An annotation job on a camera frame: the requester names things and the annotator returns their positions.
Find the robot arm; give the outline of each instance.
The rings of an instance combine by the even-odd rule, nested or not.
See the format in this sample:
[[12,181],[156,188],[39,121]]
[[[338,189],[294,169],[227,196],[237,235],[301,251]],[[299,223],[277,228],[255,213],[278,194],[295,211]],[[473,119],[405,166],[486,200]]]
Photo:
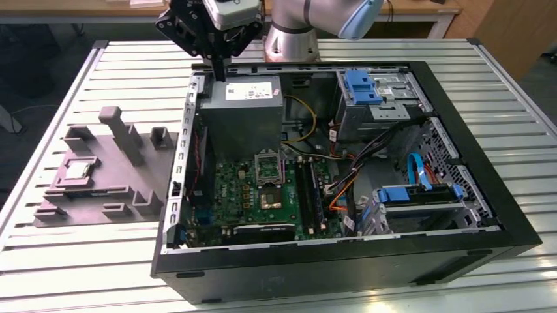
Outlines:
[[[378,16],[384,0],[275,0],[266,39],[269,61],[318,59],[315,29],[359,39]],[[156,20],[159,31],[191,55],[201,55],[226,80],[225,68],[263,28],[259,0],[172,0]]]
[[225,67],[259,34],[261,19],[259,0],[172,0],[156,28],[225,81]]
[[384,0],[281,0],[274,2],[266,59],[309,62],[318,59],[315,29],[358,40],[371,28]]

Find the wooden table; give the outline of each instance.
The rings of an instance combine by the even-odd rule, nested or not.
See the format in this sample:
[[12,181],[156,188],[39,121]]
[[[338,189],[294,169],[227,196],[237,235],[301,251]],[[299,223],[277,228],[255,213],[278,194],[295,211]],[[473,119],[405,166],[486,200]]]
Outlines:
[[[396,22],[436,22],[429,38],[444,38],[453,17],[461,12],[456,0],[445,5],[429,0],[392,0]],[[266,0],[271,15],[273,0]],[[130,8],[128,3],[106,0],[0,0],[0,23],[152,23],[166,6]],[[385,2],[378,21],[389,19]]]

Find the green motherboard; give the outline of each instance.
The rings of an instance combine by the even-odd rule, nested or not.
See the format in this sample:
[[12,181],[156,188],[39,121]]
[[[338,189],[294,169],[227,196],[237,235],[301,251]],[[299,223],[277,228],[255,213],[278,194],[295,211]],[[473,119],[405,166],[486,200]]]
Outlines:
[[[319,160],[313,163],[313,166],[322,193],[323,186],[331,181],[327,163]],[[271,169],[273,165],[261,165],[261,170],[266,168]],[[283,169],[281,166],[278,168],[283,171],[281,186],[258,187],[254,161],[217,164],[211,221],[210,225],[198,229],[201,241],[206,246],[221,245],[221,238],[226,235],[227,228],[250,224],[294,224],[297,227],[294,240],[341,237],[341,222],[337,213],[327,213],[325,229],[315,233],[309,233],[303,229],[295,160],[286,160]]]

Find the metal table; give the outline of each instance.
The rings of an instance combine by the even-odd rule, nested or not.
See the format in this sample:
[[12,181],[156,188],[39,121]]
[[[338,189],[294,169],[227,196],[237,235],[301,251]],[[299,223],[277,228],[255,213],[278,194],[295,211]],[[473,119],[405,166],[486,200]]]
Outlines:
[[[557,306],[557,128],[482,46],[465,40],[322,40],[323,61],[417,60],[432,70],[496,165],[544,244],[449,284],[238,302],[198,309],[290,312],[496,312]],[[235,62],[263,60],[262,44]],[[195,310],[150,277],[158,222],[31,226],[67,150],[70,125],[99,124],[120,106],[139,132],[179,129],[191,64],[170,42],[98,42],[0,214],[0,312]]]

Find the motherboard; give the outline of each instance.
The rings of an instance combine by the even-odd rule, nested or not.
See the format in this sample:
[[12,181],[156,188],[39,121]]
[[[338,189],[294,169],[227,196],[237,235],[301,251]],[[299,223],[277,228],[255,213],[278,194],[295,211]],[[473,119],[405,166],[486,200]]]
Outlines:
[[[305,167],[313,170],[310,177],[301,174]],[[282,181],[258,185],[261,177],[282,177]],[[202,245],[225,245],[238,226],[253,231],[266,225],[283,226],[295,241],[341,237],[338,214],[326,211],[322,201],[330,181],[323,159],[218,163],[213,208],[195,212]]]

